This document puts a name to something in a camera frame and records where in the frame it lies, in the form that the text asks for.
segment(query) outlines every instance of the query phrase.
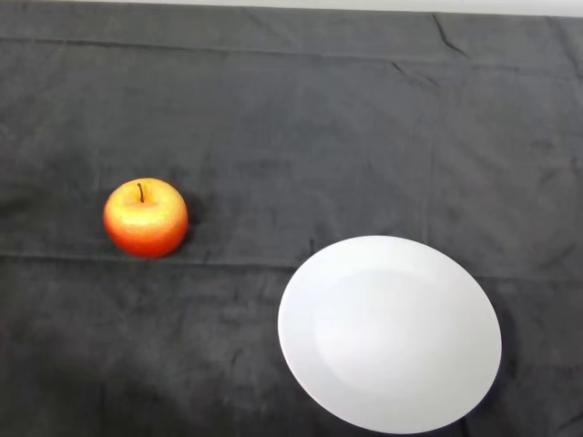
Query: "apple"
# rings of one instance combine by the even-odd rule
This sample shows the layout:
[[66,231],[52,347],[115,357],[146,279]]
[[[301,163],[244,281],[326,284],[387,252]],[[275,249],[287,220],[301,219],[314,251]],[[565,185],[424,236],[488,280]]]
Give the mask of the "apple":
[[157,258],[169,254],[184,239],[189,213],[170,184],[141,178],[111,193],[103,221],[118,247],[139,257]]

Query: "plate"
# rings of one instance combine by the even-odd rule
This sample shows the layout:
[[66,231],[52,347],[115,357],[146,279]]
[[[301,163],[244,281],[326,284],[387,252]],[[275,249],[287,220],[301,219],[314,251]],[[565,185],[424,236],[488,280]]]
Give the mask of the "plate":
[[498,371],[500,327],[477,282],[426,245],[347,239],[317,252],[281,298],[281,349],[324,409],[377,432],[468,414]]

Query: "apple stem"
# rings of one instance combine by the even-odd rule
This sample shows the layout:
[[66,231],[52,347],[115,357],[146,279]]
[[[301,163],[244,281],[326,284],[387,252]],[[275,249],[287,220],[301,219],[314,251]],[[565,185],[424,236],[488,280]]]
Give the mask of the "apple stem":
[[144,203],[144,190],[142,189],[142,184],[138,182],[139,187],[139,201]]

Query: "white plate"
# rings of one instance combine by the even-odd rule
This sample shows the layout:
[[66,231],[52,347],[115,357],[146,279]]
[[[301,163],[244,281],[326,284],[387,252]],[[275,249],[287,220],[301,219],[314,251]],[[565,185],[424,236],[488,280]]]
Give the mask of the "white plate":
[[494,309],[469,273],[393,237],[347,239],[313,255],[283,293],[278,329],[308,394],[378,432],[460,419],[492,386],[502,352]]

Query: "white wall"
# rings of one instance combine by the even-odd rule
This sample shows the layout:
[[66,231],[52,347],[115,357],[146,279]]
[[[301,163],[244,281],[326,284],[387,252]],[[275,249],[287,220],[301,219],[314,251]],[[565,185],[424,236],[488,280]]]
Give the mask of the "white wall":
[[583,0],[104,0],[123,3],[583,16]]

